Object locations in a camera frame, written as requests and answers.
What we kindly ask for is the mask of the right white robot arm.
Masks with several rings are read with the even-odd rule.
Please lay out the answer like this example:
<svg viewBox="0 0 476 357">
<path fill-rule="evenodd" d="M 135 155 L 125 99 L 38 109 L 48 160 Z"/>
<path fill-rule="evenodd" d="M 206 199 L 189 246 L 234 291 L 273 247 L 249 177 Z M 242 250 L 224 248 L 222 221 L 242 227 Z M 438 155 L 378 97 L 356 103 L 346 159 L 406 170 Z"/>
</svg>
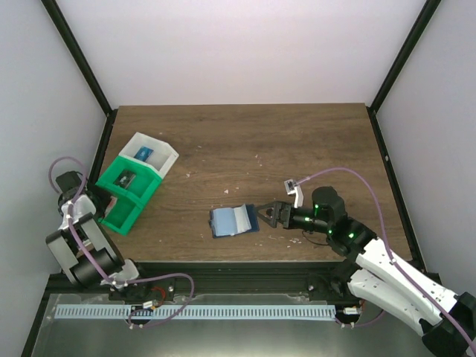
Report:
<svg viewBox="0 0 476 357">
<path fill-rule="evenodd" d="M 333 187 L 312 192 L 302 206 L 300 187 L 289 190 L 294 203 L 274 201 L 256 208 L 270 227 L 325 234 L 344 258 L 332 288 L 378 306 L 409 326 L 434 356 L 463 356 L 475 349 L 475 297 L 457 294 L 403 260 L 363 223 L 348 215 Z"/>
</svg>

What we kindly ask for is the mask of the blue card holder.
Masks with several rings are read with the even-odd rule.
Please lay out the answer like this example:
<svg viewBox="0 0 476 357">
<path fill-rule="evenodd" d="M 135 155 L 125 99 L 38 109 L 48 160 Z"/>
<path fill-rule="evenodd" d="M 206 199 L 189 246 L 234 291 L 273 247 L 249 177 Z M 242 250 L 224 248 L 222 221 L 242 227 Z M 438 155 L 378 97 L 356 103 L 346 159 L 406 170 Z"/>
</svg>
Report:
<svg viewBox="0 0 476 357">
<path fill-rule="evenodd" d="M 255 233 L 260 230 L 253 204 L 213 209 L 209 213 L 209 218 L 209 226 L 214 239 Z"/>
</svg>

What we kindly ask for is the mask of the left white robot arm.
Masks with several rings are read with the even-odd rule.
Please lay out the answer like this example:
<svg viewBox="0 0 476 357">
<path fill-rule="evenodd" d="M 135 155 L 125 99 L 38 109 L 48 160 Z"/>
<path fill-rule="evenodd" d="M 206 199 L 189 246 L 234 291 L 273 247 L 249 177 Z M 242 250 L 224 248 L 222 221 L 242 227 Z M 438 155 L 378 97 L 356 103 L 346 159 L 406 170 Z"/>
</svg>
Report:
<svg viewBox="0 0 476 357">
<path fill-rule="evenodd" d="M 45 242 L 69 281 L 88 288 L 100 284 L 126 288 L 139 278 L 136 264 L 123 258 L 100 225 L 117 199 L 77 171 L 57 176 L 62 223 Z"/>
</svg>

